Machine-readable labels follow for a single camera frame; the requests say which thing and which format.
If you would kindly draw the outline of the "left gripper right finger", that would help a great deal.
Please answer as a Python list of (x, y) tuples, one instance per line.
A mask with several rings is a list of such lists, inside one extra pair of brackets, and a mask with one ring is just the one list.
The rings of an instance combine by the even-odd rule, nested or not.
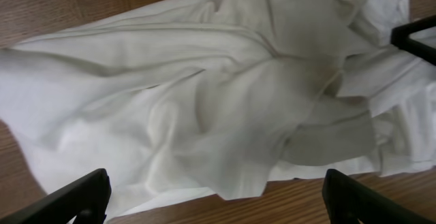
[(334, 169), (326, 172), (322, 197), (331, 224), (435, 224)]

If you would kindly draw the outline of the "white t-shirt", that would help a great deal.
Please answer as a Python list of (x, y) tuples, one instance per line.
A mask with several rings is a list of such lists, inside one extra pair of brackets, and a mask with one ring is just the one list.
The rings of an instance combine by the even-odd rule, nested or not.
[(97, 169), (109, 218), (328, 168), (435, 164), (408, 0), (167, 0), (1, 51), (1, 119), (48, 193)]

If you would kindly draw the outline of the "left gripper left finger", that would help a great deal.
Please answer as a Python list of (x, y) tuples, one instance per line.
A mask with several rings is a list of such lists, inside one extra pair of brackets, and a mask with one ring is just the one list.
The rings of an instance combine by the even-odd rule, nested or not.
[(1, 224), (102, 224), (112, 189), (107, 171), (97, 169), (1, 219)]

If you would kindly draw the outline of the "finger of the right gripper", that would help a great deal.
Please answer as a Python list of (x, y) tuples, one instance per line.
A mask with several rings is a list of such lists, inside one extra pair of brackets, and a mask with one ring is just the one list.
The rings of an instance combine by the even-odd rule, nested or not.
[(435, 16), (429, 16), (406, 25), (395, 27), (391, 31), (390, 43), (400, 50), (420, 57), (427, 63), (435, 66), (435, 49), (410, 38), (412, 33), (427, 30), (434, 26)]

